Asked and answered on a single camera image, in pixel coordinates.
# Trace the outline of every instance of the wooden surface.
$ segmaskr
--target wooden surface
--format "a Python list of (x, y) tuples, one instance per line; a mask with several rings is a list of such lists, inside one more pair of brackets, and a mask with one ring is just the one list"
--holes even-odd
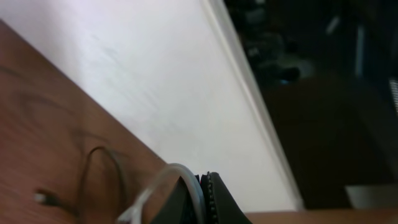
[(253, 224), (397, 224), (398, 209), (249, 213)]
[[(51, 190), (75, 203), (83, 159), (99, 145), (119, 152), (130, 201), (165, 165), (0, 21), (0, 223), (73, 223), (64, 211), (36, 204), (33, 192)], [(114, 221), (116, 177), (112, 163), (95, 154), (86, 185), (87, 223)], [(153, 197), (147, 219), (168, 190), (165, 185)]]

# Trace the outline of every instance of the white surface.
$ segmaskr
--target white surface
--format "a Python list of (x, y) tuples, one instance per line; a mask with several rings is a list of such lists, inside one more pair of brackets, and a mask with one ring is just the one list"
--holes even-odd
[(0, 1), (6, 23), (161, 158), (219, 172), (245, 212), (299, 207), (236, 37), (222, 37), (231, 26), (219, 32), (200, 1)]

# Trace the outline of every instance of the black object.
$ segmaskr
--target black object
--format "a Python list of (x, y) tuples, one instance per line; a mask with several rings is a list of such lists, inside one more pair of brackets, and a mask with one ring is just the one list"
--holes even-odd
[[(203, 175), (200, 186), (206, 203), (206, 224), (251, 223), (239, 209), (218, 173), (208, 172)], [(178, 180), (165, 205), (151, 222), (163, 223), (197, 223), (187, 186), (182, 179)]]

